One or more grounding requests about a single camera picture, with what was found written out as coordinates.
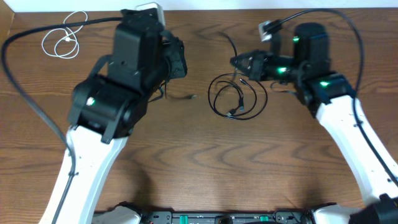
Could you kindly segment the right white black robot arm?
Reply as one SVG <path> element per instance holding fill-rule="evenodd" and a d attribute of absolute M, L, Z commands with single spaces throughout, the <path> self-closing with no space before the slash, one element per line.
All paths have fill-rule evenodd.
<path fill-rule="evenodd" d="M 298 25 L 294 54 L 288 57 L 279 53 L 281 28 L 279 21 L 260 24 L 270 49 L 237 55 L 230 63 L 253 81 L 293 84 L 297 99 L 336 142 L 365 204 L 362 209 L 320 205 L 302 215 L 301 223 L 397 223 L 397 163 L 372 129 L 349 81 L 331 70 L 326 29 L 314 22 Z"/>

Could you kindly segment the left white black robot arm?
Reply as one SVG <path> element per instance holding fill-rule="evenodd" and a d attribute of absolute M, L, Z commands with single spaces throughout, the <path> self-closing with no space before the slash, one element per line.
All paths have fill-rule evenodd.
<path fill-rule="evenodd" d="M 113 51 L 73 90 L 62 166 L 42 223 L 90 223 L 105 180 L 163 82 L 187 74 L 183 42 L 157 3 L 122 10 Z"/>

